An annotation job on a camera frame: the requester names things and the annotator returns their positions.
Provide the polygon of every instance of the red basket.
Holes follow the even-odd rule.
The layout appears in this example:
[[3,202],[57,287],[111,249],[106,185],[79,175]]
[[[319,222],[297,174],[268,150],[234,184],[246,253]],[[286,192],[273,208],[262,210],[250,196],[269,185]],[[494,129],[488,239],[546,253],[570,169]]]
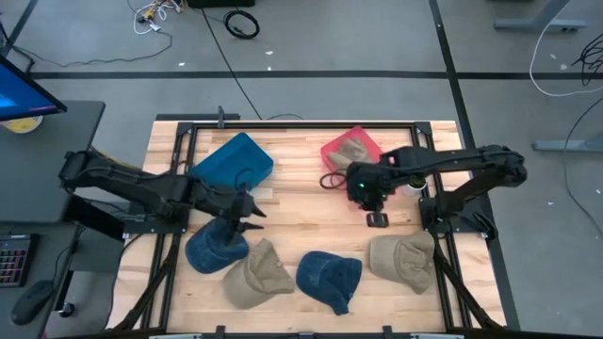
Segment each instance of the red basket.
[[362,127],[356,126],[350,129],[348,132],[337,137],[333,141],[329,142],[328,144],[322,146],[322,148],[320,148],[320,156],[322,157],[322,162],[327,165],[327,168],[329,168],[330,171],[336,170],[337,167],[331,162],[329,156],[327,155],[330,152],[337,152],[337,150],[339,150],[339,147],[341,146],[341,143],[344,140],[352,137],[357,137],[362,141],[365,147],[367,147],[368,156],[370,156],[370,159],[374,163],[379,162],[379,155],[381,155],[383,151],[381,150],[381,148],[379,148],[375,141],[373,141],[373,139],[368,136],[367,132],[365,132]]

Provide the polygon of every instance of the computer monitor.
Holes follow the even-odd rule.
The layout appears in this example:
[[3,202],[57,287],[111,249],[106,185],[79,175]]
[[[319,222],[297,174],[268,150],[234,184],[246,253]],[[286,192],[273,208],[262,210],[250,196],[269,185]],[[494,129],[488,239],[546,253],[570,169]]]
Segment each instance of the computer monitor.
[[65,112],[67,106],[0,56],[0,121]]

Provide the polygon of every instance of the wooden table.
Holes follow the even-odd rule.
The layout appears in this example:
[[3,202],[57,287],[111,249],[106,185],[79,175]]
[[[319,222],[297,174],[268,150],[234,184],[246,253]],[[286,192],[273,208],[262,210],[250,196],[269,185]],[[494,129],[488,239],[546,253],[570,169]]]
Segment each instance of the wooden table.
[[[145,170],[159,173],[169,168],[177,124],[178,121],[155,122]],[[432,121],[432,130],[436,150],[462,148],[454,121]],[[180,246],[168,332],[213,332],[218,325],[226,326],[228,332],[380,332],[384,325],[391,325],[394,332],[444,330],[435,283],[427,292],[417,295],[404,284],[377,278],[367,266],[367,245],[372,237],[413,234],[421,230],[417,198],[405,198],[400,194],[391,196],[385,203],[390,227],[375,229],[367,227],[366,212],[349,202],[345,192],[324,190],[318,185],[318,178],[326,172],[319,149],[343,131],[203,129],[197,136],[194,159],[198,163],[237,133],[248,133],[274,159],[274,170],[252,192],[268,217],[250,218],[250,222],[259,223],[265,229],[248,231],[245,238],[251,246],[263,237],[270,240],[292,277],[295,277],[297,263],[310,250],[362,260],[362,280],[350,302],[350,313],[335,316],[329,306],[307,297],[299,289],[292,295],[277,296],[251,310],[235,309],[222,294],[221,280],[228,268],[204,275],[187,262],[184,245],[211,219],[203,213],[192,212]],[[384,151],[412,144],[410,133],[400,129],[367,132]],[[183,145],[181,158],[187,152],[186,145],[187,142]],[[447,173],[442,178],[446,189],[454,189],[468,179],[468,174]],[[146,287],[155,237],[144,235],[123,255],[109,327],[123,319]],[[485,241],[478,234],[456,234],[454,237],[466,286],[495,321],[504,323]],[[459,307],[450,283],[448,290],[455,324],[460,326]],[[162,293],[160,287],[152,325],[157,323]]]

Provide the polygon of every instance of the coiled black cable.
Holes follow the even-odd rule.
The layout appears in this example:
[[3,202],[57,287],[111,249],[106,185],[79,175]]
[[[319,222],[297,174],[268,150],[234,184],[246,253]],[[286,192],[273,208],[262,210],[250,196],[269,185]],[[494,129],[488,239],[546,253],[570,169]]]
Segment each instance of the coiled black cable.
[[[249,19],[249,21],[251,21],[253,23],[253,25],[255,26],[255,30],[253,31],[252,34],[246,34],[237,26],[230,25],[231,19],[233,19],[237,15],[241,15],[241,16]],[[231,10],[231,11],[227,12],[226,14],[224,14],[224,18],[222,21],[224,22],[224,26],[226,26],[226,30],[228,31],[228,33],[230,33],[233,37],[243,39],[243,40],[251,40],[251,39],[257,37],[258,34],[260,34],[260,24],[249,12],[246,12],[244,10],[240,10],[238,8],[236,10]]]
[[578,60],[572,66],[582,63],[581,80],[582,86],[586,87],[595,77],[595,73],[603,65],[603,34],[591,40],[580,53]]
[[[329,185],[326,185],[324,183],[324,180],[329,178]],[[333,178],[340,178],[340,181],[335,184],[333,182]],[[324,188],[324,189],[340,189],[341,186],[343,186],[346,183],[346,173],[343,172],[342,169],[336,169],[332,172],[329,172],[323,176],[320,177],[320,179],[318,180],[318,183],[320,184],[320,187]]]

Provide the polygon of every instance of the computer mouse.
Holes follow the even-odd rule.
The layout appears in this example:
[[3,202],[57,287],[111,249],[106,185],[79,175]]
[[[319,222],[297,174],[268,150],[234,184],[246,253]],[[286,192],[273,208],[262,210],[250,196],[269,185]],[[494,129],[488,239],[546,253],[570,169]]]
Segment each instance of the computer mouse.
[[53,295],[55,284],[50,280],[34,283],[15,302],[10,318],[15,325],[25,325],[31,322],[44,307],[46,301]]

